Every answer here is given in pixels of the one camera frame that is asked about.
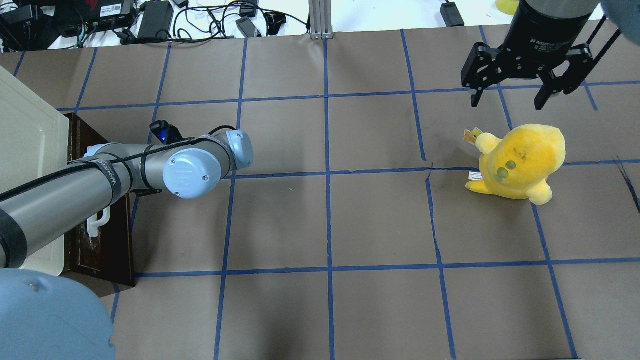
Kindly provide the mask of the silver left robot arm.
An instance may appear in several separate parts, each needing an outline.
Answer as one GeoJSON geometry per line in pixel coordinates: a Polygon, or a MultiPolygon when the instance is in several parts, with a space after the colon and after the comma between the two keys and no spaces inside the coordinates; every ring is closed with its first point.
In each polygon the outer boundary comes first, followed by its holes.
{"type": "Polygon", "coordinates": [[[114,322],[78,281],[23,268],[28,256],[130,193],[211,192],[255,160],[250,136],[223,126],[171,145],[106,143],[1,195],[3,360],[114,360],[114,322]]]}

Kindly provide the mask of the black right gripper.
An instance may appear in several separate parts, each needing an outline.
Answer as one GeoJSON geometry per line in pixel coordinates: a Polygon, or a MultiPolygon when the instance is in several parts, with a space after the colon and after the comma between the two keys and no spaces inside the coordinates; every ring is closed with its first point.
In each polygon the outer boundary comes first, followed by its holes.
{"type": "Polygon", "coordinates": [[[471,107],[478,107],[484,89],[506,79],[542,81],[534,98],[537,111],[552,96],[578,88],[594,60],[588,46],[575,41],[597,5],[596,0],[521,0],[502,45],[475,43],[462,67],[471,107]]]}

